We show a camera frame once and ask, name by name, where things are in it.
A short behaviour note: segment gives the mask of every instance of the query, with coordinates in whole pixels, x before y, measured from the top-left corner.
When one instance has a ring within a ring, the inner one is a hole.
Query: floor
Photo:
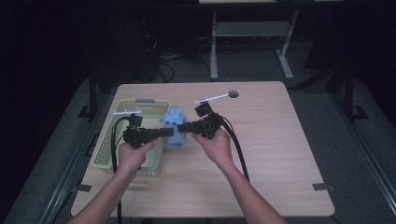
[[[312,46],[310,41],[293,40],[287,54],[295,78],[283,77],[275,49],[281,39],[243,42],[238,50],[225,49],[218,56],[219,80],[269,81],[277,80],[287,87],[294,86],[320,72],[304,68]],[[171,82],[207,82],[209,55],[198,58],[179,57],[164,61],[175,71]],[[160,66],[169,79],[172,70]],[[364,157],[362,137],[376,161],[393,186],[396,186],[396,130],[375,104],[368,89],[355,81],[354,104],[361,105],[368,119],[351,123],[346,119],[339,102],[343,90],[327,93],[325,77],[298,91],[289,91],[296,113],[302,123],[308,143],[335,207],[331,217],[286,217],[288,223],[396,223],[395,211],[389,206],[382,189]],[[163,83],[157,76],[154,83]],[[89,104],[88,81],[81,83],[64,112],[57,129],[49,140],[39,162],[8,214],[6,223],[65,223],[76,197],[74,186],[83,177],[89,157],[79,150],[87,150],[94,136],[100,132],[115,90],[109,94],[98,92],[98,113],[93,120],[78,118],[80,109]],[[242,218],[177,219],[123,218],[123,223],[245,223]],[[116,223],[113,217],[107,223]]]

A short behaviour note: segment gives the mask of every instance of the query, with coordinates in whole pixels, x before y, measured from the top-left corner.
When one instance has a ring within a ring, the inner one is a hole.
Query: table leg
[[[290,70],[288,61],[286,60],[286,50],[288,49],[289,42],[291,40],[291,35],[293,34],[294,25],[297,21],[299,10],[294,10],[290,19],[290,23],[288,26],[288,30],[285,35],[285,43],[283,44],[281,49],[276,50],[276,56],[279,59],[280,65],[282,67],[283,73],[285,74],[286,79],[293,79],[293,74]]]
[[[216,11],[212,21],[212,51],[210,52],[210,81],[218,80],[218,59],[216,58]]]

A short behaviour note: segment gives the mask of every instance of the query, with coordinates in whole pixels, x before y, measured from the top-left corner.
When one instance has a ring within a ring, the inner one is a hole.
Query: handheld controller
[[[142,117],[132,114],[128,120],[129,125],[123,132],[123,140],[130,144],[133,148],[139,148],[142,144],[154,140],[159,137],[172,136],[173,128],[146,129],[140,128]]]
[[[207,139],[212,139],[215,136],[216,130],[221,126],[219,115],[213,112],[207,101],[194,108],[197,115],[202,119],[193,122],[186,122],[177,125],[177,129],[181,133],[198,133]]]

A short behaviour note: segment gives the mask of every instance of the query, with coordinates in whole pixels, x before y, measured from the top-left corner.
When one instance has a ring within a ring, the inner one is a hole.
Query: forearm
[[[233,189],[247,223],[286,223],[283,217],[255,190],[232,164],[220,167]]]
[[[133,179],[133,175],[117,171],[69,223],[106,223]]]

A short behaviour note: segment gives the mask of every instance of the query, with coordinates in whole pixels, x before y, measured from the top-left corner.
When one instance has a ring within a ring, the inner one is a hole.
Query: blue object
[[[160,122],[165,125],[165,128],[174,129],[174,135],[169,136],[166,140],[166,145],[173,149],[181,149],[181,146],[187,141],[187,133],[180,133],[177,129],[178,124],[187,121],[187,117],[183,115],[182,112],[183,107],[178,107],[177,109],[171,107],[169,111],[160,118]]]

